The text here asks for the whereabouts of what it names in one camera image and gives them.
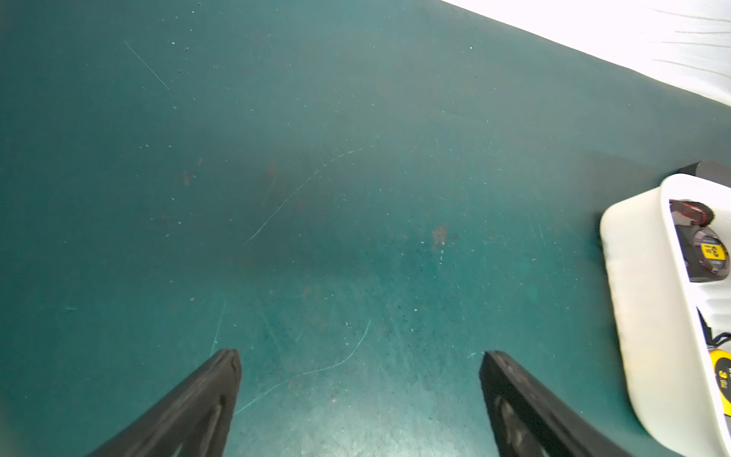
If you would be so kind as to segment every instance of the stain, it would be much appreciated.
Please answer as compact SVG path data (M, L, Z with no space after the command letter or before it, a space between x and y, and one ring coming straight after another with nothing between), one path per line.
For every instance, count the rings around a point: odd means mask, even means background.
M438 226L432 230L431 237L434 242L434 247L443 246L447 242L447 227L444 224Z

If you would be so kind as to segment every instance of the black object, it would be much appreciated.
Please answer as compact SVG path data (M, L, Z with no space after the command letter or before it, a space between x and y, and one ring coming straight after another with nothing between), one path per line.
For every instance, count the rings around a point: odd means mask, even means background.
M241 381L220 350L89 457L221 457ZM631 457L503 352L487 352L482 393L501 457Z
M696 311L698 311L698 318L700 319L700 327L703 330L705 345L713 346L713 331L710 327L708 327L708 323L706 323L705 319L703 318L703 314L700 313L700 310L696 308Z
M501 457L631 456L504 352L485 353L480 382Z
M241 381L235 350L220 350L89 457L220 457Z
M693 175L698 178L707 179L714 183L731 187L731 167L715 160L702 160L693 165L688 165L678 170L678 173Z

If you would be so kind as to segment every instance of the scratch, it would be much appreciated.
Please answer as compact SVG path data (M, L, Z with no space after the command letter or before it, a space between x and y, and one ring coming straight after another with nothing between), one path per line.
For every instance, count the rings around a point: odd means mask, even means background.
M219 330L221 330L221 321L224 319L224 311L226 311L226 303L227 302L224 300L224 307L221 309L221 316L219 317L219 326L216 327L216 336L213 337L213 344L211 345L210 355L213 355L213 350L216 349L216 343L218 343Z
M276 336L274 336L274 332L272 332L271 324L269 323L269 319L267 319L267 317L264 315L264 312L262 311L261 308L259 308L259 314L262 316L262 320L264 321L265 325L267 326L267 332L269 332L269 336L271 336L272 339L274 340L274 344L276 345L276 350L277 350L277 352L279 352L279 359L281 360L283 358L282 354L281 354L281 347L279 346L279 341L277 341Z
M366 335L368 335L368 329L370 327L371 327L371 320L369 319L368 320L368 324L365 326L365 331L363 332L363 336L360 337L360 341L358 342L357 346L355 346L355 349L353 349L353 352L351 352L350 355L348 355L347 357L345 357L345 359L341 360L340 362L334 363L333 365L326 366L324 368L320 368L320 369L312 370L312 371L306 371L305 373L297 374L297 375L291 377L290 379L296 379L298 377L307 376L308 374L320 373L321 371L333 369L333 368L335 368L337 366L342 365L343 363L346 363L353 356L353 354L355 354L355 351L358 350L358 348L360 347L361 343L363 343L363 340L366 339L365 337L366 337ZM234 412L233 415L237 415L239 412L244 411L246 408L248 408L252 404L254 404L258 399L262 398L263 396L266 396L269 392L271 392L272 390L276 389L277 387L279 387L282 384L284 384L284 381L280 381L279 383L275 384L269 390L267 390L266 392L260 394L258 397L256 397L255 399L251 400L249 403L247 403L246 405L244 405L243 407L241 407L237 412Z
M198 306L196 306L196 307L195 307L195 309L194 309L193 311L191 311L191 312L190 312L190 315L192 316L192 315L193 315L193 313L195 313L196 311L198 311L198 309L199 309L199 308L200 308L201 306L203 306L203 304L205 303L205 301L206 301L206 300L207 300L206 298L203 298L203 301L202 301L202 302L200 302L200 304L199 304Z
M419 143L421 143L422 141L424 141L424 138L426 138L426 137L421 137L421 140L418 140L418 141L416 142L416 144L415 144L415 145L414 145L414 147L413 147L413 148L411 149L411 151L409 151L409 153L408 153L408 154L406 155L406 157L408 157L408 156L409 156L409 155L410 155L410 154L411 154L412 152L414 152L414 150L416 149L416 147L417 147L417 146L419 146Z
M354 149L354 150L352 150L352 151L350 151L350 152L346 152L346 153L345 153L344 155L349 155L349 154L353 154L354 152L362 151L363 149L365 149L365 147L363 147L363 148L359 148L359 149ZM300 184L300 186L299 186L299 187L298 187L297 189L295 189L295 191L294 191L294 192L292 192L292 194L290 194L290 195L289 195L289 197L287 197L287 199L286 199L286 200L285 200L284 202L282 202L282 203L281 203L281 205L280 205L280 206L279 206L279 207L278 207L278 208L277 208L276 210L274 210L274 212L272 213L272 215L271 215L271 216L269 216L269 217L267 218L267 220L265 220L265 221L264 221L264 223L263 223L263 224L261 225L261 227L259 227L259 229L258 229L258 230L257 230L256 232L254 232L254 234L253 234L252 236L250 236L248 240L246 240L246 241L244 241L244 242L243 242L243 245L244 245L244 246L246 246L246 244L247 244L247 243L248 243L249 241L253 240L255 236L259 235L259 232L261 232L261 231L262 231L262 228L264 228L264 226L265 226L265 225L266 225L266 224L267 224L267 223L268 223L268 222L269 222L269 221L270 221L270 220L271 220L271 219L272 219L272 218L273 218L273 217L274 217L274 216L275 216L275 215L276 215L276 214L277 214L277 213L279 212L279 210L281 210L282 206L284 206L284 205L285 205L285 204L286 204L286 203L287 203L287 202L289 201L289 199L290 199L290 198L294 197L294 195L295 195L295 194L296 194L297 192L299 192L299 191L300 191L300 189L302 189L302 188L304 187L304 185L305 185L305 184L307 184L307 183L308 183L308 182L309 182L309 181L310 181L310 180L311 180L312 178L314 178L314 177L315 177L315 176L316 176L316 175L317 175L317 174L318 174L318 173L319 173L319 172L320 172L320 171L321 171L321 170L322 170L323 168L321 168L320 170L316 171L315 173L312 173L312 175L311 175L311 176L310 176L309 178L307 178L307 179L305 180L305 182L303 182L302 184Z
M150 68L150 66L149 66L149 65L147 65L147 64L145 63L145 61L144 61L144 60L142 60L142 57L140 57L140 56L139 56L139 55L138 55L138 54L137 54L137 53L135 52L135 50L134 50L134 49L132 49L132 47L131 47L131 46L129 45L129 41L125 41L125 42L124 42L124 45L125 45L125 46L127 46L127 47L129 48L129 50L130 50L130 51L132 51L132 53L133 53L133 54L135 54L135 55L137 56L137 58L138 58L138 59L140 60L140 62L142 62L143 64L145 64L145 67L147 67L147 69L148 69L148 70L150 70L150 72L152 72L152 74L153 74L153 75L155 75L155 78L157 78L157 80L158 80L158 81L160 81L160 82L162 83L162 85L163 85L163 86L165 86L165 88L166 88L167 90L170 90L170 88L169 88L169 87L167 87L167 84L165 84L165 82L164 82L163 80L161 80L161 79L160 79L160 77L159 77L159 76L157 75L157 73L155 73L154 71L152 71L152 69Z
M240 13L241 13L241 15L242 15L242 16L243 16L243 17L244 17L244 18L245 18L245 19L246 19L246 20L247 20L247 21L248 21L248 22L249 22L249 23L250 23L251 25L253 25L253 26L254 26L254 23L253 23L253 22L251 22L251 19L249 19L249 17L248 17L248 16L246 16L245 14L243 14L243 12L241 12L241 10L240 10L240 9L236 8L236 11L240 12ZM259 27L256 27L256 26L254 26L254 28L255 28L255 29L256 29L256 30L257 30L257 31L259 32L259 35L261 35L261 36L262 36L262 39L263 39L263 40L264 40L264 41L265 41L265 42L266 42L266 43L267 43L267 44L269 45L269 47L271 48L271 47L272 47L272 45L270 45L270 44L269 44L269 41L267 41L267 37L265 37L265 36L264 36L264 34L262 33L262 31L261 31L261 30L259 30Z
M276 183L276 179L278 176L274 176L274 181L272 181L272 185L269 186L269 190L267 191L267 194L264 196L264 201L262 202L262 206L264 206L267 202L267 199L269 198L269 193L272 192L272 188L274 187L274 184Z

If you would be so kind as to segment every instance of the tape measure label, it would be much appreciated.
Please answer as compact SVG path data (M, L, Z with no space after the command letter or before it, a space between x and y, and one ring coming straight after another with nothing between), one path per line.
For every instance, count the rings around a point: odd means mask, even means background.
M702 243L700 248L703 250L703 255L706 259L713 260L726 260L726 253L724 248L718 244L706 244Z

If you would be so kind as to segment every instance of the black tape measure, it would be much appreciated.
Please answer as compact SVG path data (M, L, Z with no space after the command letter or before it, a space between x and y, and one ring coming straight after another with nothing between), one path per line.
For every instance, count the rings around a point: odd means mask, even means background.
M725 279L729 253L716 232L706 227L713 221L711 209L699 202L671 200L670 210L691 282Z

